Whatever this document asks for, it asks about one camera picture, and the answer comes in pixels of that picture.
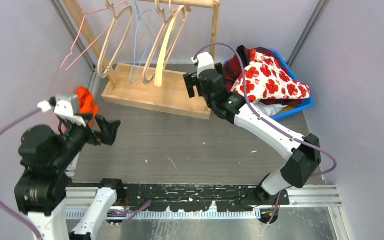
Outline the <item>red white floral garment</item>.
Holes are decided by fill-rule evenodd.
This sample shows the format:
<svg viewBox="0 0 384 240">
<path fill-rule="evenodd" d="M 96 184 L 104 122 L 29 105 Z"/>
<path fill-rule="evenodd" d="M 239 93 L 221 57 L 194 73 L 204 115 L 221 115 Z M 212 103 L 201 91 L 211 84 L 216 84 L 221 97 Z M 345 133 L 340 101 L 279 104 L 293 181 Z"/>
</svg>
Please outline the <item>red white floral garment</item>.
<svg viewBox="0 0 384 240">
<path fill-rule="evenodd" d="M 239 74 L 230 91 L 247 96 L 253 104 L 273 105 L 278 102 L 290 105 L 290 102 L 300 103 L 311 96 L 310 87 L 295 80 L 276 57 L 256 49 L 249 51 L 249 64 L 244 73 L 245 76 Z"/>
</svg>

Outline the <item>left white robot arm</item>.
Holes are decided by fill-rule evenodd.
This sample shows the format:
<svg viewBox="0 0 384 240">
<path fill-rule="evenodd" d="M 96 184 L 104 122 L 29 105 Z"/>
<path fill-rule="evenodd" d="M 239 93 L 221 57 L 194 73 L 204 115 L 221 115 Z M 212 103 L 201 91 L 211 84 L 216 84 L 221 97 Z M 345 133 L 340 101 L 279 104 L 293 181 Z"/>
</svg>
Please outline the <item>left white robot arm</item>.
<svg viewBox="0 0 384 240">
<path fill-rule="evenodd" d="M 67 168 L 85 145 L 113 145 L 121 126 L 120 121 L 107 121 L 101 115 L 95 119 L 99 131 L 64 120 L 67 127 L 64 133 L 57 134 L 47 125 L 37 125 L 21 138 L 18 153 L 24 172 L 14 193 L 18 210 L 31 221 L 37 240 L 94 240 L 110 207 L 121 206 L 126 200 L 121 179 L 103 179 L 81 222 L 68 230 Z"/>
</svg>

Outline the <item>beige plastic hanger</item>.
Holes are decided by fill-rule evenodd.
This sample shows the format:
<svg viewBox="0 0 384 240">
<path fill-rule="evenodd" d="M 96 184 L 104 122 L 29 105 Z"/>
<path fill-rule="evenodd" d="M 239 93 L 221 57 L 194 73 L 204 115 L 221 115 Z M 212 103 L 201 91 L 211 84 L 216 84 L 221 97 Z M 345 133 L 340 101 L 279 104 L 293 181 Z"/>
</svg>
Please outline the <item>beige plastic hanger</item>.
<svg viewBox="0 0 384 240">
<path fill-rule="evenodd" d="M 180 5 L 177 9 L 173 9 L 172 1 L 168 1 L 168 10 L 170 12 L 170 16 L 166 18 L 165 9 L 160 7 L 160 1 L 155 0 L 155 10 L 159 15 L 163 17 L 163 25 L 162 31 L 166 30 L 163 42 L 161 44 L 160 52 L 158 55 L 156 70 L 154 74 L 154 86 L 160 88 L 163 85 L 163 74 L 166 69 L 168 60 L 173 52 L 173 49 L 178 41 L 178 38 L 183 30 L 185 22 L 187 20 L 188 14 L 192 11 L 190 6 Z M 169 46 L 170 37 L 173 33 L 173 30 L 176 27 L 177 19 L 181 15 L 182 20 L 180 23 L 179 30 L 175 35 L 173 42 Z"/>
<path fill-rule="evenodd" d="M 174 37 L 178 33 L 181 22 L 182 22 L 182 17 L 181 17 L 181 15 L 179 15 L 179 17 L 177 18 L 177 23 L 175 25 L 175 28 L 174 28 L 174 30 L 172 32 L 172 35 L 170 36 L 170 40 L 169 40 L 168 46 L 170 46 L 172 44 L 172 42 L 174 40 Z M 166 35 L 166 30 L 162 31 L 162 25 L 161 25 L 161 28 L 160 28 L 160 30 L 159 30 L 159 32 L 157 34 L 157 37 L 156 37 L 154 43 L 153 43 L 152 49 L 151 49 L 151 51 L 149 53 L 148 59 L 147 59 L 147 61 L 145 63 L 144 69 L 143 69 L 142 77 L 143 77 L 143 83 L 144 84 L 149 84 L 150 82 L 153 82 L 153 84 L 154 84 L 154 77 L 155 77 L 156 68 L 155 68 L 155 71 L 154 71 L 154 73 L 153 73 L 153 75 L 151 77 L 148 76 L 148 71 L 150 69 L 151 61 L 153 60 L 153 58 L 154 58 L 154 56 L 155 56 L 155 54 L 156 54 L 156 52 L 158 50 L 158 47 L 160 47 L 159 48 L 159 53 L 160 53 L 161 45 L 162 45 L 163 39 L 164 39 L 164 37 Z"/>
</svg>

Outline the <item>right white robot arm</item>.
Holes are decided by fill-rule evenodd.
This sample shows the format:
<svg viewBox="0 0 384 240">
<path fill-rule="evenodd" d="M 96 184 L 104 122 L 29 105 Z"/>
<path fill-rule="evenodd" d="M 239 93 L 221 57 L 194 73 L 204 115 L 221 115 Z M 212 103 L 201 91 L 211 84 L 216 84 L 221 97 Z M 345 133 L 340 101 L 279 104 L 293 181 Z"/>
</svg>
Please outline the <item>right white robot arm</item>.
<svg viewBox="0 0 384 240">
<path fill-rule="evenodd" d="M 232 125 L 243 128 L 263 140 L 286 161 L 279 170 L 268 174 L 256 187 L 255 195 L 263 205 L 271 205 L 277 194 L 288 187 L 302 188 L 321 163 L 317 136 L 303 136 L 248 105 L 246 98 L 229 92 L 224 77 L 215 69 L 200 74 L 183 75 L 190 98 L 195 94 L 203 97 L 215 115 Z"/>
</svg>

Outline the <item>blue wire hanger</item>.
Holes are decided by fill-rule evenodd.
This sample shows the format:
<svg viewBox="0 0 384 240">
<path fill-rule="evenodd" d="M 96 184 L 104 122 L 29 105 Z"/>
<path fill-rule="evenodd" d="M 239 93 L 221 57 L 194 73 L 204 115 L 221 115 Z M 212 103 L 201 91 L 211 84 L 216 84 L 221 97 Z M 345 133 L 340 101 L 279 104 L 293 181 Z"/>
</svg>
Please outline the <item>blue wire hanger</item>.
<svg viewBox="0 0 384 240">
<path fill-rule="evenodd" d="M 133 3 L 136 10 L 136 27 L 134 31 L 133 64 L 128 78 L 130 84 L 135 83 L 139 76 L 140 67 L 145 64 L 145 58 L 154 37 L 152 22 L 155 15 L 155 8 L 150 4 L 143 5 L 138 0 Z"/>
</svg>

